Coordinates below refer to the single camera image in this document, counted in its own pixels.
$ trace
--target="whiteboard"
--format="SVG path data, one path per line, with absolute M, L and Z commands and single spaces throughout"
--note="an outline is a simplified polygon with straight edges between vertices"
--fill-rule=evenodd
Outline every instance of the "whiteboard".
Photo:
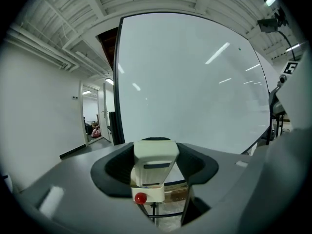
M 240 154 L 267 130 L 268 87 L 244 37 L 177 13 L 121 24 L 115 82 L 125 142 L 167 137 Z

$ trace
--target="baseboard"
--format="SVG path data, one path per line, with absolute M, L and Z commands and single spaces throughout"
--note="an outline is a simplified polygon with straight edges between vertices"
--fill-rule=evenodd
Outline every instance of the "baseboard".
M 68 151 L 68 152 L 66 152 L 66 153 L 64 153 L 64 154 L 61 154 L 61 155 L 59 156 L 59 158 L 60 158 L 60 159 L 65 158 L 66 156 L 69 156 L 70 154 L 72 154 L 72 153 L 74 153 L 74 152 L 76 152 L 76 151 L 79 151 L 80 149 L 82 149 L 82 148 L 84 148 L 84 147 L 86 147 L 86 144 L 83 144 L 82 146 L 78 146 L 78 147 L 76 147 L 75 149 L 70 150 L 70 151 Z

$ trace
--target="doorway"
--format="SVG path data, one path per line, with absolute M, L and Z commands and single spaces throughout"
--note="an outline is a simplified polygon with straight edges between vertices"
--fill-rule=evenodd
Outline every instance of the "doorway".
M 98 112 L 98 90 L 83 85 L 82 87 L 83 121 L 87 143 L 91 144 L 101 138 L 101 127 Z

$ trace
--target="open door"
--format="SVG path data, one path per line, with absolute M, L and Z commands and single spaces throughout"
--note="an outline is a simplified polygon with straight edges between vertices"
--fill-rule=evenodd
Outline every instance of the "open door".
M 100 89 L 98 90 L 98 117 L 102 136 L 108 141 L 111 141 L 107 129 L 107 114 L 105 106 L 105 83 L 103 83 Z

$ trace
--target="red button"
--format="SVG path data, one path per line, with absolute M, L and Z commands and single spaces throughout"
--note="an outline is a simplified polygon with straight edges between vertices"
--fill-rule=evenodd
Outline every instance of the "red button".
M 147 195 L 145 193 L 137 193 L 135 195 L 135 202 L 137 204 L 140 204 L 140 205 L 145 204 L 146 200 L 147 200 Z

